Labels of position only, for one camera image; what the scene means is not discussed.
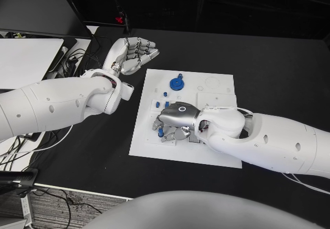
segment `blue component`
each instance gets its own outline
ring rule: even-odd
[[[162,137],[164,136],[164,132],[162,132],[162,129],[158,128],[158,137]]]
[[[183,82],[181,78],[183,78],[183,76],[180,73],[177,78],[171,79],[171,81],[170,81],[170,88],[174,91],[178,91],[184,87],[184,82]]]

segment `silver robot hand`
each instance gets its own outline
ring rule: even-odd
[[[172,133],[162,136],[161,142],[183,140],[190,136],[198,112],[200,110],[193,105],[183,102],[175,102],[162,109],[154,120],[152,130],[157,130],[157,128],[162,129],[164,125],[174,126],[177,129]]]

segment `red object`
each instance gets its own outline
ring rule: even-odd
[[[122,17],[116,17],[115,20],[119,24],[122,24]]]

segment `robotic hand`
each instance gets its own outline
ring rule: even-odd
[[[191,134],[216,151],[272,171],[330,178],[330,133],[286,118],[242,114],[236,107],[197,108],[171,104],[152,123],[152,130],[174,126],[161,138],[183,140]]]
[[[36,82],[0,94],[0,142],[17,135],[50,131],[80,123],[90,115],[112,114],[134,87],[119,73],[132,74],[157,55],[154,42],[142,38],[115,41],[102,69],[79,78]]]

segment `power strip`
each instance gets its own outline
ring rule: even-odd
[[[21,209],[23,209],[23,216],[25,219],[25,226],[28,226],[34,222],[33,213],[31,213],[31,203],[30,203],[30,194],[20,198],[21,201]]]

